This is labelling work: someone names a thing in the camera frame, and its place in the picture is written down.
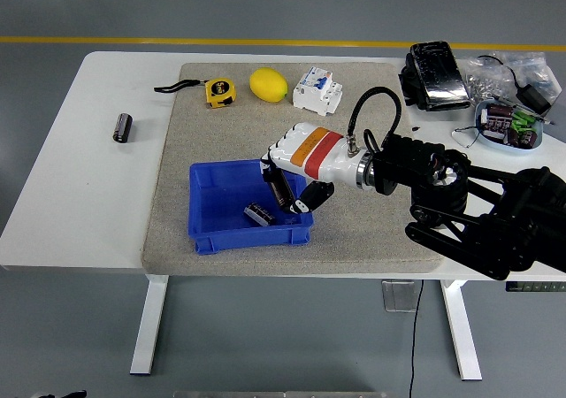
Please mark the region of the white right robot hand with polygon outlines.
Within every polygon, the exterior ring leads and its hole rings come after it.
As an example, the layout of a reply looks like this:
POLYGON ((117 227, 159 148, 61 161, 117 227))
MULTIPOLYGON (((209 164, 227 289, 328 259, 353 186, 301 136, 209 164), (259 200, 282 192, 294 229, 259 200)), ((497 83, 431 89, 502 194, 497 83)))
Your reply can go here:
POLYGON ((298 123, 272 144, 260 158, 260 171, 272 195, 285 213, 309 213, 334 192, 336 182, 368 190, 370 153, 349 153, 342 134, 309 123, 298 123), (287 183, 287 173, 299 175, 309 184, 296 197, 287 183))

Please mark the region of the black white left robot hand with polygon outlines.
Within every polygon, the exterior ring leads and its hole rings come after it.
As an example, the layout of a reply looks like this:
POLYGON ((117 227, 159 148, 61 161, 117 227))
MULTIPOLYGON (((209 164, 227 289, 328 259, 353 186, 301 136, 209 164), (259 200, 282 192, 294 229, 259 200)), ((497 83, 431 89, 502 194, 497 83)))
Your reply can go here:
POLYGON ((88 392, 85 389, 72 391, 66 394, 53 394, 47 392, 36 392, 29 396, 29 398, 86 398, 88 392))

